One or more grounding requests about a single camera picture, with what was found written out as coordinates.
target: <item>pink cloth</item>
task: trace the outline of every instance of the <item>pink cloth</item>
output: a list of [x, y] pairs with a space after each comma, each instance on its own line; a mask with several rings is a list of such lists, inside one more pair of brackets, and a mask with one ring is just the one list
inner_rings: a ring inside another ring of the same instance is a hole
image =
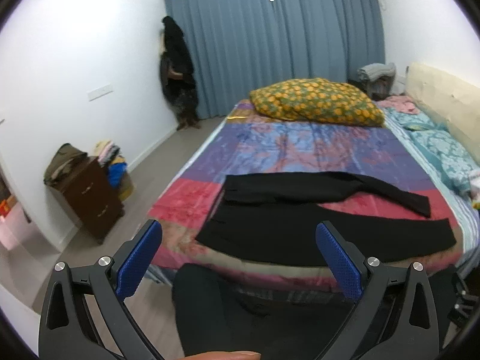
[[384, 108], [395, 108], [395, 110], [404, 114], [418, 115], [420, 113], [410, 96], [390, 96], [377, 102], [377, 105]]

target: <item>colorful bedspread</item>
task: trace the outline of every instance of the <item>colorful bedspread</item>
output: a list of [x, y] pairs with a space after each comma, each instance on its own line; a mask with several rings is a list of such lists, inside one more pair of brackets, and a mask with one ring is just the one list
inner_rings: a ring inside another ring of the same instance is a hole
[[[195, 240], [226, 175], [321, 171], [373, 176], [428, 196], [430, 220], [448, 218], [457, 240], [454, 247], [394, 265], [420, 261], [432, 273], [456, 263], [462, 256], [462, 231], [452, 210], [428, 174], [389, 129], [280, 122], [256, 114], [252, 104], [243, 100], [212, 142], [150, 210], [149, 215], [160, 221], [164, 232], [152, 264], [178, 269], [184, 263], [199, 263], [249, 285], [281, 290], [336, 290], [336, 282], [326, 267], [242, 261]], [[343, 202], [323, 206], [352, 214], [428, 220], [368, 193], [357, 193]]]

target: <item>finger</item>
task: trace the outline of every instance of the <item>finger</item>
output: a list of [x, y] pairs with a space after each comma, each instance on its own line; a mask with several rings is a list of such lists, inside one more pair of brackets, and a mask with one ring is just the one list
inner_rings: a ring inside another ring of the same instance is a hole
[[260, 360], [260, 353], [247, 350], [238, 352], [206, 352], [185, 357], [182, 360]]

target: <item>blue gripper pad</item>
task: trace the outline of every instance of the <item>blue gripper pad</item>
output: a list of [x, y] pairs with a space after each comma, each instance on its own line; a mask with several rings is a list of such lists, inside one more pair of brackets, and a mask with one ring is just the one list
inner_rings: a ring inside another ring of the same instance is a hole
[[115, 293], [121, 302], [135, 293], [161, 243], [162, 226], [153, 221], [118, 270]]
[[363, 292], [360, 272], [323, 223], [317, 226], [315, 239], [345, 297], [359, 300]]

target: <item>drawer handle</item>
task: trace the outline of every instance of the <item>drawer handle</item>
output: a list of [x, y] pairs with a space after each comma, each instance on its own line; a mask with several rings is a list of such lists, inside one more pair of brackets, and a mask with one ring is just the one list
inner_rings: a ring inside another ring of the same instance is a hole
[[100, 214], [97, 215], [97, 218], [100, 218], [100, 216], [102, 216], [105, 212], [107, 212], [107, 208], [108, 208], [108, 207], [109, 207], [109, 205], [107, 204], [107, 205], [105, 206], [105, 208], [103, 209], [103, 211], [100, 212]]
[[89, 190], [92, 189], [92, 187], [93, 187], [93, 181], [90, 183], [90, 185], [87, 188], [85, 188], [84, 191], [82, 191], [82, 195], [85, 195]]

